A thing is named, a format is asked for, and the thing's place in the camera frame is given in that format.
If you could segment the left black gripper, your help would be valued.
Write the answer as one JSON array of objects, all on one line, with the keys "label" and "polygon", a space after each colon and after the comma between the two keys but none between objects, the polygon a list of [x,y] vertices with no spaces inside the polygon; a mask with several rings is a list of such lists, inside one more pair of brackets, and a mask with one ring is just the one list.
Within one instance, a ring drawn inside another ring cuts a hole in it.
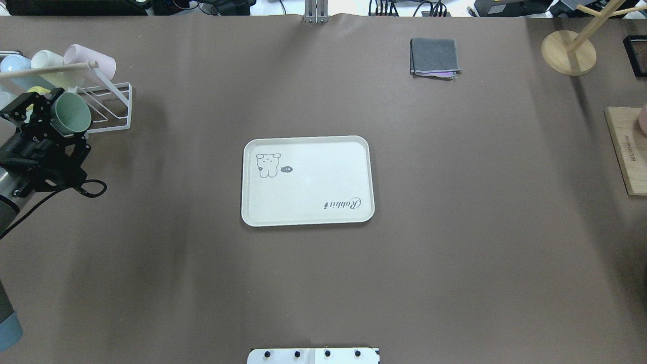
[{"label": "left black gripper", "polygon": [[[51,108],[63,92],[68,91],[51,91]],[[32,193],[74,189],[89,197],[90,193],[83,188],[87,172],[81,167],[91,151],[86,132],[62,136],[55,131],[59,138],[43,133],[39,109],[35,109],[34,122],[26,115],[27,106],[37,99],[37,93],[22,93],[1,111],[2,118],[15,127],[15,134],[2,145],[2,168],[19,179],[18,186],[10,188],[10,196],[26,198]]]}]

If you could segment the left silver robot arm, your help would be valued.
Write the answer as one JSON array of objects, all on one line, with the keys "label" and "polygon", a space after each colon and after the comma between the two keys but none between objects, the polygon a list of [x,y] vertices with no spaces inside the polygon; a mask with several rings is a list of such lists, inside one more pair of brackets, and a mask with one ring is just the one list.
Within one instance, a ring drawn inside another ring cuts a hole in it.
[{"label": "left silver robot arm", "polygon": [[32,90],[2,108],[13,129],[2,142],[2,252],[46,201],[68,191],[95,197],[83,168],[91,112],[78,93]]}]

